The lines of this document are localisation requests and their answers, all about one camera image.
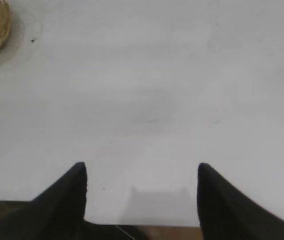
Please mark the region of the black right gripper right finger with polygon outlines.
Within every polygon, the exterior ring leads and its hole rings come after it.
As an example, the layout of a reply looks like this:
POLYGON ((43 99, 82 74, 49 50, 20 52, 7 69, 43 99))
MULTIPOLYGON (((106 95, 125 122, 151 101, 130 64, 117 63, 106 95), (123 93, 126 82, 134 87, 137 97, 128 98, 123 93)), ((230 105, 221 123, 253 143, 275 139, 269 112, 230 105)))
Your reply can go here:
POLYGON ((284 220, 256 204, 207 163, 198 167, 197 211, 205 240, 284 240, 284 220))

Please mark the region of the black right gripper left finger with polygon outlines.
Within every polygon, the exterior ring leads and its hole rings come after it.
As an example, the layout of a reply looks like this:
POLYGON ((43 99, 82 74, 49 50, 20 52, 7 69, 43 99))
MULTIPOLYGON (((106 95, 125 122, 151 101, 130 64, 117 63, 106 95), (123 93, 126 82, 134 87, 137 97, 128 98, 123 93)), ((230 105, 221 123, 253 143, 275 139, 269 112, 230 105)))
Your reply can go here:
POLYGON ((87 170, 74 164, 10 220, 12 240, 77 240, 87 193, 87 170))

